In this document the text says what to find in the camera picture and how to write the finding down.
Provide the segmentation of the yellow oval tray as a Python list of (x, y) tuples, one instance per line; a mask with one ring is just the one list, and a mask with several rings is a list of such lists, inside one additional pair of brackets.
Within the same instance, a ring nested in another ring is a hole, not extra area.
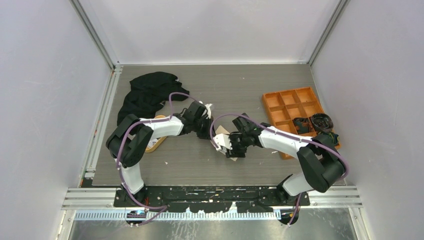
[(162, 142), (166, 139), (166, 136), (162, 136), (162, 137), (155, 137), (155, 138), (151, 138), (147, 144), (147, 147), (145, 149), (146, 153), (152, 153), (153, 151), (155, 151), (161, 144)]

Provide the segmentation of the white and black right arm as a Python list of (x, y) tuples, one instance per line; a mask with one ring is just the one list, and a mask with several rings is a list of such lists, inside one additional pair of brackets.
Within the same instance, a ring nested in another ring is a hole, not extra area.
[(349, 172), (346, 160), (327, 135), (296, 135), (267, 123), (255, 122), (246, 114), (238, 115), (232, 123), (237, 131), (227, 137), (228, 157), (242, 158), (248, 147), (255, 146), (285, 153), (298, 160), (301, 171), (278, 184), (277, 198), (283, 205), (291, 205), (304, 192), (325, 193)]

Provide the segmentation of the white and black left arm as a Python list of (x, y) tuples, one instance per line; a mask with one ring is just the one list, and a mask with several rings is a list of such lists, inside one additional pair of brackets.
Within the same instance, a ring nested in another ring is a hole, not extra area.
[(129, 114), (124, 118), (107, 139), (105, 147), (115, 159), (122, 185), (128, 190), (126, 200), (129, 203), (138, 207), (146, 200), (140, 161), (149, 143), (191, 132), (196, 133), (199, 139), (210, 140), (213, 107), (212, 103), (193, 101), (182, 112), (166, 117), (138, 118)]

